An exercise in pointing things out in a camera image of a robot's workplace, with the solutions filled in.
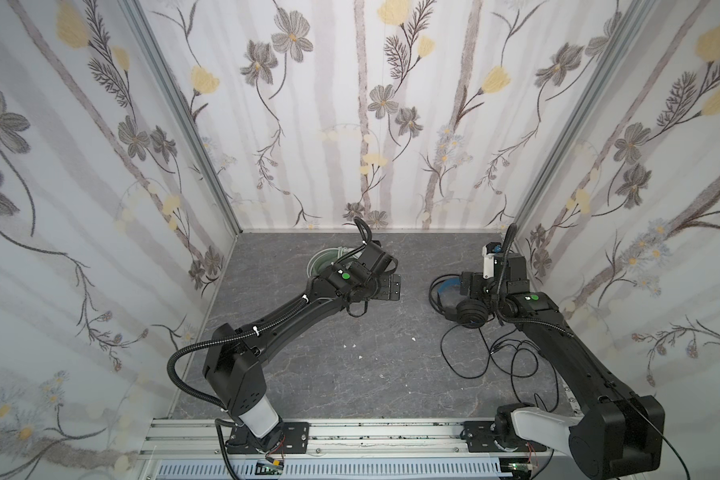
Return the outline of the black blue headphones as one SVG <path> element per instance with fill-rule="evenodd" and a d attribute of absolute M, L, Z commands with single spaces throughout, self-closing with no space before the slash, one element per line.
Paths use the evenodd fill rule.
<path fill-rule="evenodd" d="M 460 294 L 460 274 L 444 274 L 432 280 L 428 289 L 430 307 L 450 322 L 469 329 L 479 329 L 494 320 L 495 314 L 489 300 L 471 300 Z M 458 290 L 459 298 L 453 306 L 443 303 L 442 295 L 447 290 Z"/>

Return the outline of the green white headphones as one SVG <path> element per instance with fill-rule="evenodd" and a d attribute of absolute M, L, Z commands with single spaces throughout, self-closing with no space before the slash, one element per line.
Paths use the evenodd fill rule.
<path fill-rule="evenodd" d="M 334 263 L 348 266 L 360 254 L 361 252 L 358 251 L 357 247 L 329 247 L 320 250 L 312 256 L 307 264 L 307 277 L 318 275 L 323 269 Z"/>

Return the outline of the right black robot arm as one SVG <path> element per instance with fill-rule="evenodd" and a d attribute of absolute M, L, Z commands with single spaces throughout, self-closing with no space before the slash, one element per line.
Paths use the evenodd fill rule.
<path fill-rule="evenodd" d="M 639 396 L 579 339 L 559 307 L 533 292 L 525 259 L 497 243 L 483 252 L 482 272 L 460 276 L 457 319 L 494 316 L 517 327 L 551 363 L 578 402 L 578 418 L 526 402 L 498 408 L 491 434 L 502 447 L 533 442 L 571 457 L 589 479 L 655 471 L 661 463 L 665 411 Z"/>

